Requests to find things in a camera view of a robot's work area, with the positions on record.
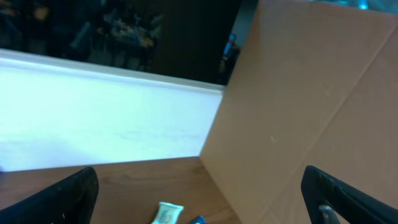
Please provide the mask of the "blue Oreo cookie pack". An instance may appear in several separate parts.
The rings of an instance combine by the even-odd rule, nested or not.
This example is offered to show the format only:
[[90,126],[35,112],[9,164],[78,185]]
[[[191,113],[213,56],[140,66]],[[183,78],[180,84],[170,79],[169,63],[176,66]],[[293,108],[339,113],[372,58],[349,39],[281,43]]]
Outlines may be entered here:
[[190,224],[207,224],[205,217],[203,216],[197,216],[196,218],[194,218]]

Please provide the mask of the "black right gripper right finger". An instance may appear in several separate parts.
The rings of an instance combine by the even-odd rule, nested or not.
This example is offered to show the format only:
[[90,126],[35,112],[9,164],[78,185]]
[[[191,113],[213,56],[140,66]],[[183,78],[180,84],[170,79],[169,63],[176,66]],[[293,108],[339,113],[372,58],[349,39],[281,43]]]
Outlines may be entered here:
[[310,221],[339,223],[397,223],[397,209],[365,194],[330,174],[306,166],[301,191]]

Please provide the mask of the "white wet wipes pack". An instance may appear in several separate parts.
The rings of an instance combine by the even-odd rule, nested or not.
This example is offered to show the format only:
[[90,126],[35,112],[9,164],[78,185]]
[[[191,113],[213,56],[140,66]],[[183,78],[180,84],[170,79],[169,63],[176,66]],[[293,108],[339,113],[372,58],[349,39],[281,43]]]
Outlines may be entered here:
[[158,212],[151,224],[176,224],[184,207],[167,202],[160,202]]

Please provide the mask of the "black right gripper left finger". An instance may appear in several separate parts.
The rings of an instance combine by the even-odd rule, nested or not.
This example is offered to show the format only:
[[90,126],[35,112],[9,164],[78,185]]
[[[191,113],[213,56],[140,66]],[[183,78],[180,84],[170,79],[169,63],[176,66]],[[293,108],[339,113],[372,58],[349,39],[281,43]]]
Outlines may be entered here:
[[1,210],[1,224],[90,224],[99,181],[86,167]]

